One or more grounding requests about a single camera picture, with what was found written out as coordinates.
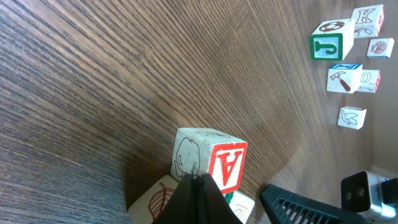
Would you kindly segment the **red letter Y block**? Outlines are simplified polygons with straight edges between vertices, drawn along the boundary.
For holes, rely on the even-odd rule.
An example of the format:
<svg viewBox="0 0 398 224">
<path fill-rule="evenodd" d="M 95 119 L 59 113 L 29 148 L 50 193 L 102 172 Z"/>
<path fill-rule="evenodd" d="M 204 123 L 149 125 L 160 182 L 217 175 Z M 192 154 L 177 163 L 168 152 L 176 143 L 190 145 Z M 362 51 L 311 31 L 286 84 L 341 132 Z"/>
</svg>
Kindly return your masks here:
<svg viewBox="0 0 398 224">
<path fill-rule="evenodd" d="M 141 195 L 128 209 L 133 224 L 151 224 L 164 211 L 178 182 L 165 175 Z"/>
</svg>

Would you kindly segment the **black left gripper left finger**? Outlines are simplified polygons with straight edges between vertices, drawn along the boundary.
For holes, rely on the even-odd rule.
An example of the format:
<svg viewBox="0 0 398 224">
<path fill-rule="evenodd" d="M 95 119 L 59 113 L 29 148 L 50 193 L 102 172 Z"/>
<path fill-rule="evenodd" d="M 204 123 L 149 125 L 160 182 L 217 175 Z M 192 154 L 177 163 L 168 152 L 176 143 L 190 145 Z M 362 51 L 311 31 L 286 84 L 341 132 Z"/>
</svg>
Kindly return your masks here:
<svg viewBox="0 0 398 224">
<path fill-rule="evenodd" d="M 185 175 L 163 212 L 153 224 L 196 224 L 198 222 L 198 186 L 196 179 Z"/>
</svg>

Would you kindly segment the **plain Z wooden block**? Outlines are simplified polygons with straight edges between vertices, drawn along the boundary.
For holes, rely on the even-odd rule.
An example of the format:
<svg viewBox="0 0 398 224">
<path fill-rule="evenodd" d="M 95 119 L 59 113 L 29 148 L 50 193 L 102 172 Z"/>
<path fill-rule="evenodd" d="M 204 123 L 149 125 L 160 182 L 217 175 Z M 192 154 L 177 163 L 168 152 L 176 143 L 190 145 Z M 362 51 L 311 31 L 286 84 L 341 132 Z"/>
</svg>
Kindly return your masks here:
<svg viewBox="0 0 398 224">
<path fill-rule="evenodd" d="M 233 213 L 245 224 L 254 208 L 255 201 L 240 191 L 227 193 L 224 198 Z"/>
</svg>

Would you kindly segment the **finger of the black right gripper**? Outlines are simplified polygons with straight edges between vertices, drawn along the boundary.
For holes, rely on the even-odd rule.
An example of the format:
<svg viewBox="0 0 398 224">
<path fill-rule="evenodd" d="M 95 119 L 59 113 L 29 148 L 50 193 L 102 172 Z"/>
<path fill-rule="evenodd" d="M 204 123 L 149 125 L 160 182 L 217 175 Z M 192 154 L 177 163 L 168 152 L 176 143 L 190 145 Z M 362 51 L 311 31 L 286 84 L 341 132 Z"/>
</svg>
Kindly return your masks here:
<svg viewBox="0 0 398 224">
<path fill-rule="evenodd" d="M 272 224 L 370 224 L 354 212 L 328 205 L 273 184 L 259 194 L 259 200 Z"/>
</svg>

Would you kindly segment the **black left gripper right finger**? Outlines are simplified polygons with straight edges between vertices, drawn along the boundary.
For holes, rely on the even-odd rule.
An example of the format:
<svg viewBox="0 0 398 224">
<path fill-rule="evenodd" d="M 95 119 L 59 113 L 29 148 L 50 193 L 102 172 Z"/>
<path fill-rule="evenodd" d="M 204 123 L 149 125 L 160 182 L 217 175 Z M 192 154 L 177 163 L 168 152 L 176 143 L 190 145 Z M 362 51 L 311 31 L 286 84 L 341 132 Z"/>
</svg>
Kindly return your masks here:
<svg viewBox="0 0 398 224">
<path fill-rule="evenodd" d="M 233 213 L 210 174 L 197 178 L 197 223 L 242 224 Z"/>
</svg>

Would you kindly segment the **red letter A block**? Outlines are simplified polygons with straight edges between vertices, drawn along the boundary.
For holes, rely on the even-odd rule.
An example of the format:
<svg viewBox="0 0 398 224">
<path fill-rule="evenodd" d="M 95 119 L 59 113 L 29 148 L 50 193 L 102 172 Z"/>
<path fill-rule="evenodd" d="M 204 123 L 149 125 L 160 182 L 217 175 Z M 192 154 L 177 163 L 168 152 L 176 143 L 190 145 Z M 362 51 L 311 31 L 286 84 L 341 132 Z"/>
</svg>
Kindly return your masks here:
<svg viewBox="0 0 398 224">
<path fill-rule="evenodd" d="M 239 189 L 248 143 L 211 128 L 178 128 L 170 174 L 210 174 L 222 194 Z"/>
</svg>

